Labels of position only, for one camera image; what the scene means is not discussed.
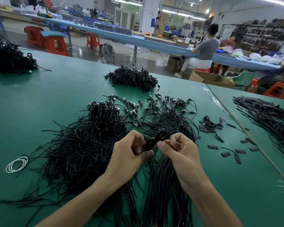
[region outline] table leg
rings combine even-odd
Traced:
[[[134,46],[134,48],[133,48],[133,65],[136,64],[137,50],[138,50],[138,46]]]
[[[69,31],[69,26],[67,26],[66,32],[67,32],[67,36],[68,36],[69,47],[72,49],[72,47],[71,47],[71,34],[70,34],[70,31]]]

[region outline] white shoe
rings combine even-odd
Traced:
[[[182,76],[180,76],[178,72],[175,73],[174,76],[175,76],[175,77],[178,77],[179,79],[182,79]]]

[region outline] gray shirt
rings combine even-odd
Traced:
[[[220,41],[217,38],[208,38],[197,46],[200,53],[197,56],[198,60],[206,61],[213,59],[213,55],[216,53],[220,46]]]

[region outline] hand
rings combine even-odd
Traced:
[[[158,148],[173,162],[179,182],[187,194],[191,195],[193,188],[208,180],[197,145],[185,135],[177,133],[169,140],[159,141]]]
[[[127,183],[139,166],[154,154],[152,150],[142,152],[144,144],[143,136],[135,130],[115,143],[105,174],[114,179],[119,187]]]

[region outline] hair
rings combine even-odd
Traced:
[[[207,31],[210,35],[214,36],[217,32],[218,32],[218,29],[219,29],[219,25],[218,24],[211,24]]]

